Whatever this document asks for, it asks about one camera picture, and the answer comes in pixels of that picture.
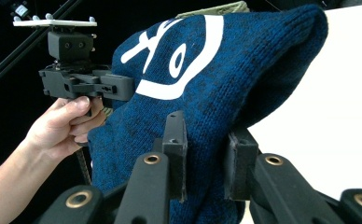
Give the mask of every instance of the hand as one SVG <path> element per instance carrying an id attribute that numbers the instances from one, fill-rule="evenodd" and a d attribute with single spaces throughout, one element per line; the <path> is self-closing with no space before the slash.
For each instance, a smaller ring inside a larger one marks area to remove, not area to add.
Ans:
<path id="1" fill-rule="evenodd" d="M 23 142 L 34 146 L 55 161 L 79 150 L 77 143 L 88 141 L 88 131 L 102 125 L 106 115 L 100 98 L 58 99 L 35 121 Z M 91 116 L 85 116 L 91 110 Z"/>

